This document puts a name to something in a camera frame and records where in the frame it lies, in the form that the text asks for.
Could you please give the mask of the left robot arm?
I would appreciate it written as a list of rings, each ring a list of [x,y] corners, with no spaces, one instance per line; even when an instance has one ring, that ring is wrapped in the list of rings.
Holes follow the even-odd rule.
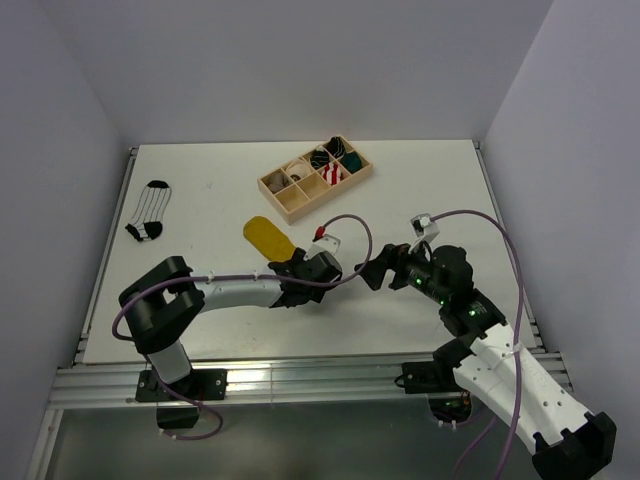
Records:
[[[296,307],[319,303],[342,268],[327,251],[297,248],[285,262],[271,262],[250,274],[197,276],[181,256],[170,256],[119,295],[136,350],[159,375],[159,388],[183,399],[195,375],[180,337],[203,312],[234,307]]]

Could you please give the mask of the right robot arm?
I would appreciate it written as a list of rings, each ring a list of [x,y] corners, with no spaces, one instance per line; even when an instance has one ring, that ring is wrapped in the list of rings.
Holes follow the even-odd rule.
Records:
[[[443,389],[469,391],[513,427],[541,478],[590,479],[611,463],[613,420],[575,400],[515,342],[504,314],[475,287],[463,248],[440,246],[425,257],[388,244],[360,268],[372,290],[387,272],[394,274],[391,289],[410,286],[437,302],[454,337],[434,352],[431,378]]]

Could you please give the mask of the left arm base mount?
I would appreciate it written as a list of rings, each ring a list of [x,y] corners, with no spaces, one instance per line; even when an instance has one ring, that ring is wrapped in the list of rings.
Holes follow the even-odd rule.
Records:
[[[168,384],[176,397],[160,382],[155,371],[143,370],[138,378],[135,393],[137,403],[154,403],[156,423],[159,428],[180,431],[193,428],[200,418],[199,406],[161,407],[160,403],[178,401],[182,396],[191,401],[221,401],[225,398],[227,371],[225,369],[195,369],[185,378]]]

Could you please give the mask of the yellow sock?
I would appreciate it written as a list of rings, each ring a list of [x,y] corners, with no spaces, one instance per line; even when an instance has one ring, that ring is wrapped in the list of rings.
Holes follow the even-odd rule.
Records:
[[[270,262],[286,262],[296,250],[291,240],[264,216],[255,216],[247,221],[243,236]]]

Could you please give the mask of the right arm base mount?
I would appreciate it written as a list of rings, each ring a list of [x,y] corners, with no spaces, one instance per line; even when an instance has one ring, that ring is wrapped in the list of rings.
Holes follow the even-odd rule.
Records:
[[[394,384],[407,395],[424,394],[437,420],[463,422],[472,412],[470,393],[458,386],[452,371],[440,361],[405,362]]]

